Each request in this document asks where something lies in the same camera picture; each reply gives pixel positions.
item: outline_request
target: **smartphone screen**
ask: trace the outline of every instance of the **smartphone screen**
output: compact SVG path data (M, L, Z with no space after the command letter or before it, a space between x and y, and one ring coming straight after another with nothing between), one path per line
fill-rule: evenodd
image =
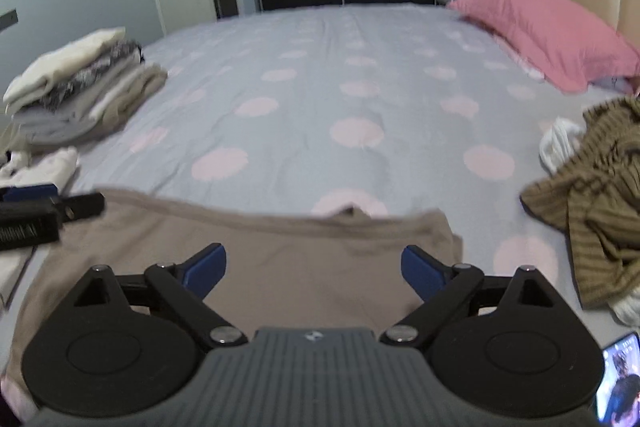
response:
M598 419L611 427L640 427L640 344L631 333L603 350L604 377L596 393Z

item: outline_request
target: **pillow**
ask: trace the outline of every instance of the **pillow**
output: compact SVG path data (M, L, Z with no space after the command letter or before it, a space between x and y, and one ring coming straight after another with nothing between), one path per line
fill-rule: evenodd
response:
M564 92L640 75L640 51L570 0L455 0L448 5L503 36Z

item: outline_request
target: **silver screw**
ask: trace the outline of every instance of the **silver screw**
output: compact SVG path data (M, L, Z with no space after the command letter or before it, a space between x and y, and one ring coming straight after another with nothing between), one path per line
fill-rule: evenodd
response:
M233 344L240 340L242 331L233 326L218 326L209 333L211 340L218 344Z
M399 344L412 342L418 338L418 330L404 324L391 326L385 333L388 338Z

